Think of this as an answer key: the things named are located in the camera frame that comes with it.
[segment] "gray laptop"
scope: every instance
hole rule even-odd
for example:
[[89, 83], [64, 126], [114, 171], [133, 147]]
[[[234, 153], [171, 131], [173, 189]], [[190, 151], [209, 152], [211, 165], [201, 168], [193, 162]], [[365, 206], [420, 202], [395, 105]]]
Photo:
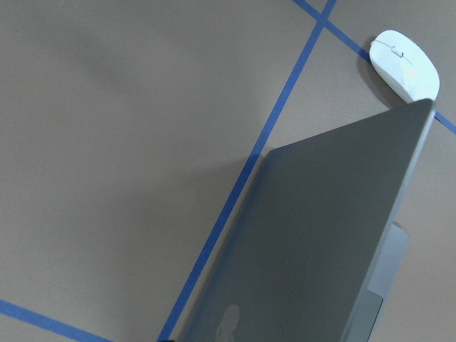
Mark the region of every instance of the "gray laptop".
[[178, 342], [367, 341], [433, 118], [421, 100], [272, 150]]

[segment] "blue tape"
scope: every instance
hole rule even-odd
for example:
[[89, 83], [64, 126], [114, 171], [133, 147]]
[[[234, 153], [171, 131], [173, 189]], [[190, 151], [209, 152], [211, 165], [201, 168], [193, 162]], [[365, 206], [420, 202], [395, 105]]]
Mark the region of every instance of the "blue tape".
[[[335, 4], [336, 0], [328, 0], [323, 10], [323, 15], [329, 16]], [[309, 36], [309, 39], [306, 42], [306, 45], [299, 55], [298, 61], [294, 65], [293, 70], [291, 71], [290, 76], [285, 83], [285, 86], [277, 98], [276, 104], [274, 105], [271, 114], [268, 117], [268, 120], [264, 124], [264, 127], [261, 130], [261, 133], [256, 140], [255, 145], [252, 148], [252, 151], [250, 152], [250, 155], [247, 158], [247, 161], [242, 168], [242, 171], [239, 174], [239, 177], [234, 184], [232, 191], [230, 192], [228, 199], [225, 202], [222, 211], [220, 212], [220, 215], [217, 218], [217, 221], [215, 222], [214, 227], [212, 228], [212, 231], [210, 232], [209, 237], [207, 238], [202, 251], [197, 258], [197, 261], [195, 262], [195, 265], [193, 266], [193, 269], [190, 272], [190, 275], [188, 276], [182, 291], [180, 292], [180, 295], [177, 297], [175, 305], [173, 306], [170, 315], [168, 316], [168, 319], [166, 320], [165, 325], [160, 335], [158, 336], [159, 342], [166, 341], [170, 338], [172, 330], [174, 329], [177, 320], [179, 319], [182, 310], [185, 307], [185, 304], [188, 302], [193, 288], [195, 287], [195, 284], [197, 283], [197, 280], [200, 277], [202, 270], [207, 263], [207, 260], [209, 259], [209, 256], [212, 253], [212, 250], [214, 249], [214, 246], [219, 239], [219, 236], [222, 233], [225, 224], [227, 223], [228, 217], [231, 214], [237, 200], [239, 199], [241, 191], [244, 189], [244, 186], [250, 174], [252, 173], [252, 170], [260, 156], [260, 153], [263, 150], [263, 147], [265, 146], [266, 141], [270, 136], [272, 129], [274, 128], [274, 125], [279, 119], [279, 116], [284, 109], [285, 103], [288, 100], [299, 75], [301, 75], [301, 72], [304, 69], [304, 66], [306, 65], [306, 62], [309, 59], [309, 56], [314, 49], [316, 41], [318, 40], [322, 31], [323, 24], [321, 22], [317, 22], [311, 32], [311, 35]]]
[[0, 299], [0, 313], [33, 326], [45, 329], [57, 335], [67, 337], [74, 341], [83, 342], [110, 342], [104, 338], [93, 335], [86, 331], [69, 326], [68, 324], [56, 321], [55, 319], [43, 316], [39, 313], [32, 312], [28, 309], [11, 304]]
[[[334, 36], [339, 38], [347, 47], [351, 48], [355, 53], [357, 53], [362, 59], [366, 62], [371, 63], [371, 58], [369, 57], [369, 53], [361, 48], [353, 39], [347, 36], [340, 28], [336, 25], [331, 23], [328, 20], [327, 16], [323, 16], [320, 14], [312, 5], [310, 5], [305, 0], [294, 0], [294, 2], [301, 7], [304, 11], [306, 11], [310, 16], [316, 19], [318, 22], [322, 22], [324, 26], [330, 31]], [[435, 119], [444, 125], [448, 130], [456, 134], [456, 125], [448, 120], [445, 116], [443, 116], [439, 112], [435, 112]]]

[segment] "mouse logo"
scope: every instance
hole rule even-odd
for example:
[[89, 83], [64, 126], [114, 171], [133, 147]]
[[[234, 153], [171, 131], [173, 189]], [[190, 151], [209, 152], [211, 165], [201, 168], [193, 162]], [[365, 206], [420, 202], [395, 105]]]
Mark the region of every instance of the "mouse logo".
[[239, 322], [239, 307], [237, 305], [228, 306], [220, 321], [217, 332], [215, 333], [215, 342], [234, 342], [234, 331]]

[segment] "mouse scroll wheel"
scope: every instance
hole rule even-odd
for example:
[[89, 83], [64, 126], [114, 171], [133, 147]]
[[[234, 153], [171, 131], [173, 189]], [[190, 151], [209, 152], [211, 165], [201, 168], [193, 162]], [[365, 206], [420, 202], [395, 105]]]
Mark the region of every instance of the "mouse scroll wheel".
[[403, 53], [401, 50], [399, 50], [398, 48], [396, 48], [395, 46], [393, 46], [393, 47], [391, 48], [391, 51], [392, 51], [395, 55], [398, 55], [398, 56], [401, 57], [401, 58], [404, 56], [404, 53]]

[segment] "computer mouse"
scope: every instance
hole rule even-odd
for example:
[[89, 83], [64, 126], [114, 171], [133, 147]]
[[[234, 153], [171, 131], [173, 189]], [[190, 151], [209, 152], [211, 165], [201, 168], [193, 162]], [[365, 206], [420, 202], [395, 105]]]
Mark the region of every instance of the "computer mouse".
[[388, 30], [370, 44], [372, 65], [385, 82], [407, 103], [435, 100], [440, 79], [434, 65], [413, 41]]

